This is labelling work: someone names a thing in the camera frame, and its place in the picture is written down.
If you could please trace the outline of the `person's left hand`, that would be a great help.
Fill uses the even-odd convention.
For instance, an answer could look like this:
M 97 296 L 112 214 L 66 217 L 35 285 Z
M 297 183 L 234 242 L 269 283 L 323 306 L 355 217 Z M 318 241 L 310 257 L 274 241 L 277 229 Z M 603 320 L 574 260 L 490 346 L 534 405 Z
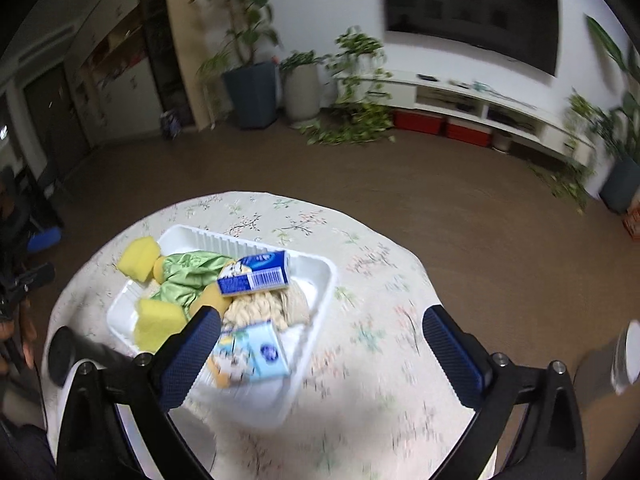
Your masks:
M 34 341 L 37 339 L 37 331 L 30 318 L 30 300 L 25 298 L 11 321 L 2 321 L 0 324 L 0 338 L 2 342 L 11 339 L 14 333 L 20 332 L 22 356 L 28 368 L 35 367 Z

